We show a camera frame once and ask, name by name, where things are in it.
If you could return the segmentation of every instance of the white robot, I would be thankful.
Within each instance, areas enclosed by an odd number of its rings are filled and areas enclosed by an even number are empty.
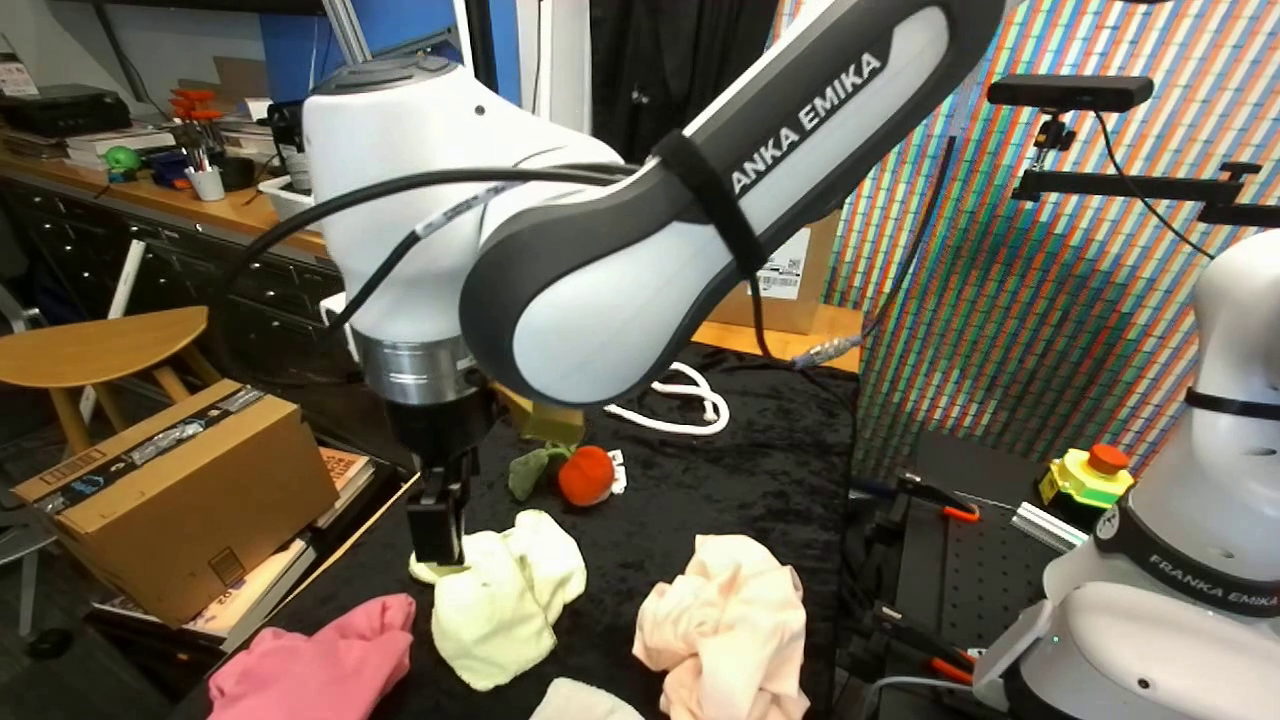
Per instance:
[[[325,219],[325,239],[344,289],[366,290],[351,315],[366,388],[440,482],[413,508],[418,558],[458,558],[486,379],[551,404],[605,404],[652,379],[744,270],[831,213],[981,64],[1000,15],[1002,0],[831,0],[605,188],[518,183],[537,169],[599,175],[615,151],[452,64],[364,64],[306,97],[318,206],[364,192]],[[490,170],[449,188],[403,180],[454,169]],[[407,226],[425,243],[393,266]],[[1255,296],[1276,296],[1276,256],[1270,232],[1205,270],[1190,413],[1098,544],[1055,558],[1043,605],[983,650],[983,705],[1265,717],[1280,667],[1280,315]]]

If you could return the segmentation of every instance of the pink cloth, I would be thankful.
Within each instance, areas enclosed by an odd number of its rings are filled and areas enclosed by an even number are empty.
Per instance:
[[[633,650],[664,677],[674,720],[799,720],[802,598],[788,562],[746,535],[695,535],[670,582],[640,605]]]
[[[407,670],[413,597],[376,597],[314,634],[265,628],[212,678],[212,720],[364,720]]]

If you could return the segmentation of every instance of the cardboard box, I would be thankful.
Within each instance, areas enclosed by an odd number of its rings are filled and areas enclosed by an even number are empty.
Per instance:
[[[799,226],[773,259],[755,270],[764,300],[764,327],[812,332],[817,307],[825,303],[825,270],[834,243],[839,213]],[[752,285],[736,285],[711,315],[714,325],[755,327]]]
[[[337,487],[297,404],[221,379],[15,494],[92,575],[183,622],[325,515]]]

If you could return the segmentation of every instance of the black tablecloth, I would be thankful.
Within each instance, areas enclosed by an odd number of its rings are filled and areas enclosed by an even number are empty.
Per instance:
[[[679,440],[612,416],[586,421],[591,445],[623,446],[627,493],[591,510],[565,510],[551,487],[530,498],[577,535],[586,558],[586,593],[565,607],[557,650],[506,687],[471,693],[437,657],[427,634],[427,586],[407,580],[403,510],[387,510],[387,521],[292,598],[277,622],[314,633],[361,598],[413,593],[418,598],[413,670],[393,687],[376,717],[526,717],[551,677],[606,687],[642,717],[657,717],[658,677],[633,661],[635,607],[652,582],[682,571],[699,533],[746,533],[802,580],[802,693],[812,695],[812,717],[825,717],[839,641],[834,598],[853,379],[812,379],[718,353],[695,353],[689,359],[699,365],[731,404],[727,431]],[[635,395],[633,404],[682,421],[699,416],[699,404],[692,409],[657,395]],[[496,427],[482,440],[469,533],[510,523],[518,504],[502,493],[502,471],[523,446],[530,445],[518,445],[510,427]],[[195,693],[181,717],[204,717],[204,706],[207,699]]]

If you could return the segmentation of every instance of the crumpled cloth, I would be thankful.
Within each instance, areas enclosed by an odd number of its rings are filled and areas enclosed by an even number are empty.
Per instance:
[[[633,650],[664,677],[674,720],[799,720],[802,598],[799,575],[752,535],[695,535],[670,582],[635,617]]]
[[[314,634],[265,628],[212,678],[212,720],[366,720],[407,670],[413,597],[376,597]]]
[[[586,586],[586,562],[577,539],[537,508],[506,533],[464,535],[464,555],[458,571],[418,558],[407,558],[407,571],[437,582],[437,650],[464,685],[486,693],[551,657],[551,622]]]
[[[530,706],[526,720],[642,720],[642,717],[595,685],[557,677],[547,695]]]

